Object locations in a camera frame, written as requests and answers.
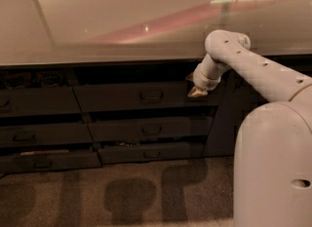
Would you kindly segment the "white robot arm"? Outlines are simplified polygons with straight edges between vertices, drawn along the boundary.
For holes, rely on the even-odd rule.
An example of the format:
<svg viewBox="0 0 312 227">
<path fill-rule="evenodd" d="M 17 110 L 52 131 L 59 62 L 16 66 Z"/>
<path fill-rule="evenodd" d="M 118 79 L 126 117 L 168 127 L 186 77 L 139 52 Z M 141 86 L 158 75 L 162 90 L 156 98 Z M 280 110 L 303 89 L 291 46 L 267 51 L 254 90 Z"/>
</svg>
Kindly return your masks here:
<svg viewBox="0 0 312 227">
<path fill-rule="evenodd" d="M 233 69 L 267 100 L 238 131 L 234 227 L 312 227 L 312 78 L 253 53 L 243 33 L 215 30 L 205 49 L 190 97 Z"/>
</svg>

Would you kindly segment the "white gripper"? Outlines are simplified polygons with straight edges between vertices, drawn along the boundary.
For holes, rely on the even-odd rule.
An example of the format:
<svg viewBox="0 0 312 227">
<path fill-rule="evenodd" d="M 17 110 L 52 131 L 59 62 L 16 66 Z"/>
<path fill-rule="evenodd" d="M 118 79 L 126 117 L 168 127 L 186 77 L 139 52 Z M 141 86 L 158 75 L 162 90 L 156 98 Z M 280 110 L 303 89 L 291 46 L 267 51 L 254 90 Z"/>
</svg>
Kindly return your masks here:
<svg viewBox="0 0 312 227">
<path fill-rule="evenodd" d="M 206 96 L 207 91 L 212 91 L 219 84 L 221 77 L 216 65 L 206 69 L 203 64 L 199 64 L 193 73 L 185 78 L 187 81 L 194 83 L 194 86 L 188 93 L 188 97 L 196 98 Z"/>
</svg>

